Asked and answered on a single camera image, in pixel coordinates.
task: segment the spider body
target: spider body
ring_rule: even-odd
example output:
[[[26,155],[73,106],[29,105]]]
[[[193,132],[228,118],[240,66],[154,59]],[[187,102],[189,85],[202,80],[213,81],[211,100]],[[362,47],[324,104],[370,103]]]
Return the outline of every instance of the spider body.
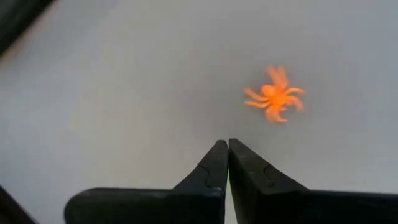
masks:
[[[266,108],[265,116],[269,122],[286,122],[280,117],[279,112],[286,110],[285,105],[295,105],[298,110],[303,110],[302,102],[290,93],[304,94],[299,88],[287,88],[286,72],[282,66],[268,66],[266,72],[273,81],[273,85],[263,85],[261,94],[253,92],[250,88],[245,88],[244,92],[251,96],[255,101],[245,101],[244,103],[258,108]]]

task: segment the gray surface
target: gray surface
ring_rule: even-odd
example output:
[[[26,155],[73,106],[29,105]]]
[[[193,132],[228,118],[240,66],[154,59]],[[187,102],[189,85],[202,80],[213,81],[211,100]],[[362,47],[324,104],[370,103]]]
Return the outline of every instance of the gray surface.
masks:
[[[310,188],[398,192],[397,1],[109,2],[59,1],[0,67],[0,183],[40,223],[230,137]],[[243,105],[276,63],[308,92],[283,125]]]

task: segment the white backdrop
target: white backdrop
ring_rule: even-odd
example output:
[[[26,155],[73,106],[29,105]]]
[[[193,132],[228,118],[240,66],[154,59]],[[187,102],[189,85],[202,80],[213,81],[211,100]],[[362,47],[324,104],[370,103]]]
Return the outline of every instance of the white backdrop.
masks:
[[[60,0],[0,65],[0,184],[63,223],[81,190],[171,188],[239,138],[309,188],[398,193],[397,7]],[[282,125],[243,104],[273,64],[308,93]]]

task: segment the black object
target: black object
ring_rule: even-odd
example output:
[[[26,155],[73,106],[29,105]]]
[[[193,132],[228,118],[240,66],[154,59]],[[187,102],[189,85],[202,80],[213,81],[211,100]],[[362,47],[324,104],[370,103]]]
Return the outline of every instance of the black object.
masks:
[[[53,0],[0,0],[0,56]]]
[[[398,223],[398,195],[309,190],[237,139],[218,141],[172,190],[92,189],[65,208],[67,224],[224,223],[228,168],[239,224]]]
[[[4,188],[0,186],[0,224],[35,224]]]
[[[228,146],[217,141],[172,190],[91,189],[65,207],[73,224],[224,223]]]

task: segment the orange toy spider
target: orange toy spider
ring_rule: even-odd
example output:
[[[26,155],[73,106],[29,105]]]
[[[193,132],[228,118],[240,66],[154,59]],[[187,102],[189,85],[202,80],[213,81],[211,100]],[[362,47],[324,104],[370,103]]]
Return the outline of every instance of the orange toy spider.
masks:
[[[289,96],[289,93],[304,94],[299,88],[288,88],[286,72],[283,66],[267,66],[266,72],[271,77],[274,85],[263,85],[261,95],[253,92],[250,88],[245,88],[244,92],[256,101],[245,101],[244,103],[258,108],[266,108],[265,114],[269,122],[286,122],[286,119],[280,117],[279,112],[286,110],[284,105],[294,104],[298,110],[303,110],[302,102],[295,96]]]

